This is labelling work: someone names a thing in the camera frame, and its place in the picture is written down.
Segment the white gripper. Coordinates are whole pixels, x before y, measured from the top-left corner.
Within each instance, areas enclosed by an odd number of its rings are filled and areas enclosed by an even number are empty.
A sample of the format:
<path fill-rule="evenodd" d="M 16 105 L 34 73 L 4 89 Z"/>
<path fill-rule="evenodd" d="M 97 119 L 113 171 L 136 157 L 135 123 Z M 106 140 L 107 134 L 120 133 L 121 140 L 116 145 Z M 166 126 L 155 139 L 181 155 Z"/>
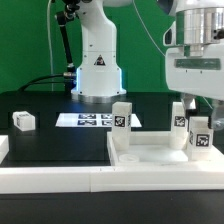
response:
<path fill-rule="evenodd" d="M 173 23 L 163 41 L 166 83 L 182 93 L 185 117 L 197 114 L 196 96 L 216 99 L 208 126 L 224 130 L 224 26 Z"/>

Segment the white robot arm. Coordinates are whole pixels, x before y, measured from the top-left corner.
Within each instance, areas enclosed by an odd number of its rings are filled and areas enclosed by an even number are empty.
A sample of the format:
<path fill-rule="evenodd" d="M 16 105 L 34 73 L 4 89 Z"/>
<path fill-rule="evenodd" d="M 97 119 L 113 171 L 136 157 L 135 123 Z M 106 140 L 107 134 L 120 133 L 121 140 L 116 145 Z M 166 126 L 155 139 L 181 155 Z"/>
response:
<path fill-rule="evenodd" d="M 213 100 L 209 126 L 224 129 L 224 0 L 156 0 L 175 21 L 163 36 L 167 47 L 165 74 L 168 88 L 182 94 L 185 114 L 196 110 L 194 98 Z M 123 94 L 116 64 L 116 27 L 106 7 L 133 0 L 63 0 L 65 18 L 80 19 L 82 64 L 73 93 L 84 99 Z"/>

